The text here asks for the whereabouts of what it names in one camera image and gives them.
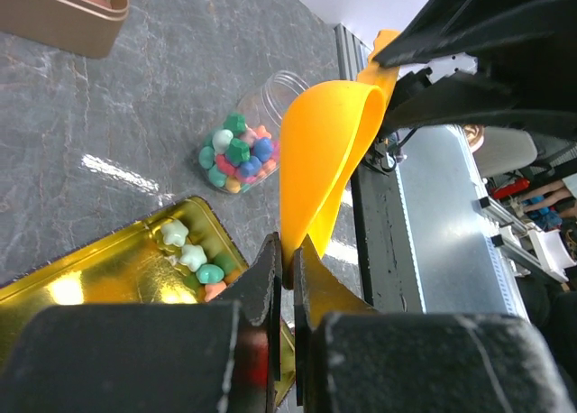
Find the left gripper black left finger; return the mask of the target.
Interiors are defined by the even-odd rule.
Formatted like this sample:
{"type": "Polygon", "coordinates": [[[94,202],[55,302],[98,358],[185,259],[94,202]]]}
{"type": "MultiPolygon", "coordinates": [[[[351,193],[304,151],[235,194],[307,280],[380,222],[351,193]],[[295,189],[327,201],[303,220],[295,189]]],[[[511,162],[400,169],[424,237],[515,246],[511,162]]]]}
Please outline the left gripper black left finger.
{"type": "Polygon", "coordinates": [[[271,412],[280,376],[281,250],[205,304],[44,309],[1,374],[4,412],[271,412]]]}

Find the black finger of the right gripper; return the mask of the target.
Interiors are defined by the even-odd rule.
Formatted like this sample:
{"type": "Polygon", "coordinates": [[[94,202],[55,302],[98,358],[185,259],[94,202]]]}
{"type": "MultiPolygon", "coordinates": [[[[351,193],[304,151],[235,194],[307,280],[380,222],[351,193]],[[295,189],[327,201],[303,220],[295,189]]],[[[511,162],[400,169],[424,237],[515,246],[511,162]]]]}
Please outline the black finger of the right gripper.
{"type": "Polygon", "coordinates": [[[428,0],[376,53],[383,68],[547,39],[576,27],[576,0],[428,0]]]}

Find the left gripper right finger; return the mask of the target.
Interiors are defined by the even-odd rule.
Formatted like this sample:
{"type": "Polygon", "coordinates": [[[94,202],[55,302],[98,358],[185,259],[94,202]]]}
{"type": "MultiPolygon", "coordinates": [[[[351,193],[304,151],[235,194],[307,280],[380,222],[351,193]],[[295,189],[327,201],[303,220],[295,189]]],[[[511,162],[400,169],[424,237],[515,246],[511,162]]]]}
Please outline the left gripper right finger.
{"type": "Polygon", "coordinates": [[[572,412],[540,333],[500,314],[383,314],[306,239],[292,260],[297,401],[307,412],[572,412]]]}

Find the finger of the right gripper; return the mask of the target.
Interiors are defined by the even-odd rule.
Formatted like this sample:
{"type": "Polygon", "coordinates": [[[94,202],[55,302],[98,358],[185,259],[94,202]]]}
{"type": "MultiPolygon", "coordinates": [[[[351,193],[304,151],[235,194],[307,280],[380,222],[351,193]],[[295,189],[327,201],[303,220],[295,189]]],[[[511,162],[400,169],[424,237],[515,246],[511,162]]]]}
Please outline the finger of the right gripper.
{"type": "Polygon", "coordinates": [[[394,89],[382,131],[441,124],[479,124],[556,138],[576,136],[576,93],[568,88],[513,88],[469,74],[454,74],[420,88],[394,89]]]}

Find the star candy tin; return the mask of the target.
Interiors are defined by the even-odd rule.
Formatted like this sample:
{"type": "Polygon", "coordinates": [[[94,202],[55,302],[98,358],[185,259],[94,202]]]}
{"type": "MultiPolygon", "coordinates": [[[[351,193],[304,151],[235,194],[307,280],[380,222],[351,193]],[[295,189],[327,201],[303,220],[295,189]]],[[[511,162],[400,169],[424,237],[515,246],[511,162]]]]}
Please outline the star candy tin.
{"type": "MultiPolygon", "coordinates": [[[[3,286],[1,374],[24,328],[46,308],[205,304],[252,265],[205,200],[185,199],[3,286]]],[[[279,342],[275,408],[295,377],[294,342],[281,318],[279,342]]]]}

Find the yellow plastic scoop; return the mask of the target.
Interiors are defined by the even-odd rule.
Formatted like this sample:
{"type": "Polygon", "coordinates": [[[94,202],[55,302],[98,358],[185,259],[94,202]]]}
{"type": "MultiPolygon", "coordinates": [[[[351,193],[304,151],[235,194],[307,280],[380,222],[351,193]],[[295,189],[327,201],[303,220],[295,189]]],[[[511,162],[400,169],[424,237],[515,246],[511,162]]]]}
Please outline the yellow plastic scoop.
{"type": "Polygon", "coordinates": [[[279,213],[283,285],[294,287],[292,261],[311,239],[319,256],[331,241],[343,191],[375,140],[398,68],[371,61],[354,81],[330,80],[300,94],[284,114],[279,138],[279,213]]]}

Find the clear glass jar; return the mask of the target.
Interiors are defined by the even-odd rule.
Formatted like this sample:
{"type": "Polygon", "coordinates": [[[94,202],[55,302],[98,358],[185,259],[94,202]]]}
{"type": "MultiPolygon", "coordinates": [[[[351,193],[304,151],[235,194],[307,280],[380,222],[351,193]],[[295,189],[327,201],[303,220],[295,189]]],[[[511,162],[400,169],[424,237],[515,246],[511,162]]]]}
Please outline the clear glass jar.
{"type": "Polygon", "coordinates": [[[280,130],[292,102],[308,88],[281,70],[247,91],[212,125],[197,155],[207,181],[228,194],[248,191],[279,168],[280,130]]]}

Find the brown gummy candy box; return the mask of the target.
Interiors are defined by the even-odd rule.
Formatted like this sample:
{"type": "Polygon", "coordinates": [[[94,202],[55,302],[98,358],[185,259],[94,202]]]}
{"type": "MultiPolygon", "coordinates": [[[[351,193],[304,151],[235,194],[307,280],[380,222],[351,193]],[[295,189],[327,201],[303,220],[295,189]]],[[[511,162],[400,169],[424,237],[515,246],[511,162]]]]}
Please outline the brown gummy candy box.
{"type": "Polygon", "coordinates": [[[1,0],[1,31],[102,59],[128,13],[129,0],[1,0]]]}

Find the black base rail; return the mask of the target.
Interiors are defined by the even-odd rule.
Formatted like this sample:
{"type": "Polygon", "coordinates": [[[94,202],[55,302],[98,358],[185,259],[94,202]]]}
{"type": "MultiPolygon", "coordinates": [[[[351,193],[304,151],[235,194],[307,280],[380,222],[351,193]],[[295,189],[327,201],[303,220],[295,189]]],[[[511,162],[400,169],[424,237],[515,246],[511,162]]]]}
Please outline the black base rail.
{"type": "Polygon", "coordinates": [[[381,313],[421,313],[415,246],[398,167],[373,143],[351,177],[362,296],[381,313]]]}

